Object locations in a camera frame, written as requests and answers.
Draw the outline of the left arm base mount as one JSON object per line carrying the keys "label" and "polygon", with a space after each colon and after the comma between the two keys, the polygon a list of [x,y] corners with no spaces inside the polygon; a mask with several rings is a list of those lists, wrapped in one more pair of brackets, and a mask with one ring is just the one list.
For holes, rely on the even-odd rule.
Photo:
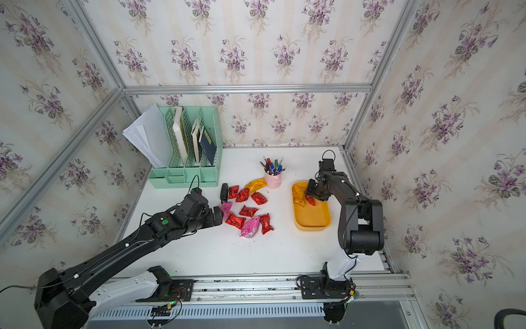
{"label": "left arm base mount", "polygon": [[189,302],[195,281],[192,279],[174,279],[162,266],[150,267],[147,272],[153,274],[157,289],[148,298],[136,302],[172,302],[181,300]]}

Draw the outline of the small yellow tea bag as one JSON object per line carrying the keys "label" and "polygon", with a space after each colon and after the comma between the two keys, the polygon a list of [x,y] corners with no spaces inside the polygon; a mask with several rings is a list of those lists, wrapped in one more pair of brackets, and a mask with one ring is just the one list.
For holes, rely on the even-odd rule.
{"label": "small yellow tea bag", "polygon": [[304,207],[305,200],[305,191],[303,189],[293,189],[293,203],[297,204],[300,207]]}

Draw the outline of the pink tea bag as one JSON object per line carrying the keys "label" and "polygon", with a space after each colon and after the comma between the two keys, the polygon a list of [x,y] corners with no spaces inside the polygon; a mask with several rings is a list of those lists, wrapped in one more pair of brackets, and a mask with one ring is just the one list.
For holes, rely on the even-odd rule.
{"label": "pink tea bag", "polygon": [[245,223],[241,229],[241,237],[250,239],[257,234],[260,227],[260,216],[256,216]]}
{"label": "pink tea bag", "polygon": [[231,202],[225,202],[223,204],[220,205],[220,210],[221,212],[223,213],[223,220],[226,221],[230,215],[230,211],[231,211],[231,207],[232,207],[232,203]]}

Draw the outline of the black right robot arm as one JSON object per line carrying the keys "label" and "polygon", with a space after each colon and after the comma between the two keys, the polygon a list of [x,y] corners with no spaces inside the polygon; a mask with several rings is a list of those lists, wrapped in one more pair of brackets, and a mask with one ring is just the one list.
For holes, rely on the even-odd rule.
{"label": "black right robot arm", "polygon": [[321,270],[323,282],[344,282],[367,256],[385,244],[383,206],[361,194],[346,174],[324,171],[308,181],[306,195],[326,202],[335,197],[341,206],[337,238],[340,251]]}

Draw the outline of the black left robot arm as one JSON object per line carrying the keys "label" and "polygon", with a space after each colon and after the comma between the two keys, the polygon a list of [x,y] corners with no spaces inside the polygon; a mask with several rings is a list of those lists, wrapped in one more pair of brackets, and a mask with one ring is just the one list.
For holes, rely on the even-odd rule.
{"label": "black left robot arm", "polygon": [[137,278],[109,285],[113,276],[142,257],[198,230],[223,223],[220,207],[211,207],[198,193],[163,212],[150,215],[122,241],[66,270],[51,269],[40,275],[34,308],[44,328],[82,328],[94,316],[114,307],[152,297],[170,281],[160,266]]}

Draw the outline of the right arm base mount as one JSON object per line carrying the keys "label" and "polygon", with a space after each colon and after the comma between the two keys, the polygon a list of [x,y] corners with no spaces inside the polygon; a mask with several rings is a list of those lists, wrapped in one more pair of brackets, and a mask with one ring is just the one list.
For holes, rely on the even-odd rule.
{"label": "right arm base mount", "polygon": [[296,278],[297,288],[303,300],[348,300],[356,292],[356,284],[343,275],[343,281],[333,280],[329,276],[327,262],[323,264],[317,277],[300,275]]}

